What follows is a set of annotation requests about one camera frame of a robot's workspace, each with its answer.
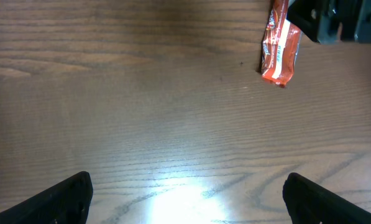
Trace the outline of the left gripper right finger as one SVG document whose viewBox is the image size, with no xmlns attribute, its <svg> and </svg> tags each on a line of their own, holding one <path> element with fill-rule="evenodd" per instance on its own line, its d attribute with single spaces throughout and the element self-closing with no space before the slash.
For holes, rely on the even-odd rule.
<svg viewBox="0 0 371 224">
<path fill-rule="evenodd" d="M 282 195 L 293 224 L 371 224 L 371 213 L 295 172 Z"/>
</svg>

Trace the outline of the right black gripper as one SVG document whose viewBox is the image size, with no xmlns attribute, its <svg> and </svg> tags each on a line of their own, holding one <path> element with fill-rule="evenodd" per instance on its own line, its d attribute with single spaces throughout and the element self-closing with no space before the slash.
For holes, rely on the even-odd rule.
<svg viewBox="0 0 371 224">
<path fill-rule="evenodd" d="M 371 0 L 290 1 L 287 19 L 319 44 L 371 44 Z"/>
</svg>

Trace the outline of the orange red snack bar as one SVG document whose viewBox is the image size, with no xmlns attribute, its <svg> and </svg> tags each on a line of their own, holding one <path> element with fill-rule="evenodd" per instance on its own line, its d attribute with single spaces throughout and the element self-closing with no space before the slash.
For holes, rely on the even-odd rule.
<svg viewBox="0 0 371 224">
<path fill-rule="evenodd" d="M 286 86 L 295 72 L 302 31 L 287 19 L 290 0 L 274 0 L 262 40 L 262 78 Z"/>
</svg>

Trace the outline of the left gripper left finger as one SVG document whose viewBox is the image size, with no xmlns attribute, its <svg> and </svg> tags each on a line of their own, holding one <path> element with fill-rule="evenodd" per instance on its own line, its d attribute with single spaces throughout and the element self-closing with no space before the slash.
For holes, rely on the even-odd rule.
<svg viewBox="0 0 371 224">
<path fill-rule="evenodd" d="M 85 224 L 93 197 L 90 174 L 79 172 L 0 213 L 0 224 Z"/>
</svg>

